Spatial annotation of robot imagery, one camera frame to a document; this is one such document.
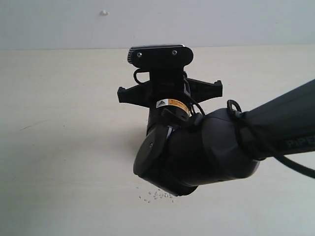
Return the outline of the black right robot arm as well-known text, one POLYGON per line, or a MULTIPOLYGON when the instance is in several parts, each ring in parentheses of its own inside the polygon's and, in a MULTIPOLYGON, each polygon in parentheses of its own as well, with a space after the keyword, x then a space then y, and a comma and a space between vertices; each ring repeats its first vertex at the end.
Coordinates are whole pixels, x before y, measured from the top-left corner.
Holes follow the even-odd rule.
POLYGON ((222 96, 222 83, 190 79, 181 68, 139 66, 149 80, 119 88, 121 103, 149 109, 135 175, 175 196, 198 186, 247 178, 273 157, 308 177, 313 169, 288 159, 315 149, 315 83, 310 81, 251 111, 234 100, 209 114, 194 106, 222 96))

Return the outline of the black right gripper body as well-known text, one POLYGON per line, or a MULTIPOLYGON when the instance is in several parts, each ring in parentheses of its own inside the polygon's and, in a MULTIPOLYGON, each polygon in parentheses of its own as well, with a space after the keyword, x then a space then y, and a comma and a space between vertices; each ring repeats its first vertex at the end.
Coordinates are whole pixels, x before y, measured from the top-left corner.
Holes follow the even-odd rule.
POLYGON ((205 115, 200 103, 222 97, 223 85, 220 80, 208 83, 191 79, 182 66, 158 67, 142 66, 133 73, 137 85, 117 91, 120 103, 158 108, 158 101, 174 99, 186 106, 189 114, 195 114, 195 107, 205 115))

